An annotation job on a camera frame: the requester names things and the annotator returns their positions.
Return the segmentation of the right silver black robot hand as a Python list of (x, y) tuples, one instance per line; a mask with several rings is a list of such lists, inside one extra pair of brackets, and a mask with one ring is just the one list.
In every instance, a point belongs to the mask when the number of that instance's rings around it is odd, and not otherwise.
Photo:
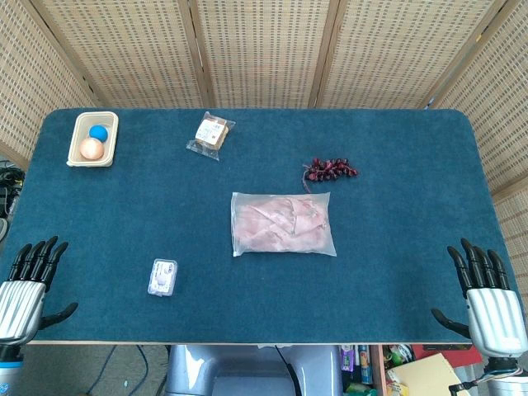
[(527, 352), (525, 320), (503, 260), (466, 238), (460, 242), (464, 255), (452, 246), (447, 252), (455, 265), (469, 322), (458, 323), (439, 309), (431, 310), (433, 317), (444, 328), (469, 339), (488, 358), (520, 357)]

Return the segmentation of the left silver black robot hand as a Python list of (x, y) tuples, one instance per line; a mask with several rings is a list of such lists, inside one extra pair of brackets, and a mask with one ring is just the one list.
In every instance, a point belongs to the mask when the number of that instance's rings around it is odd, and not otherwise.
[(1, 347), (27, 344), (45, 328), (61, 323), (78, 308), (69, 304), (62, 311), (44, 316), (45, 296), (50, 291), (59, 262), (68, 243), (47, 241), (24, 245), (12, 263), (7, 279), (1, 284)]

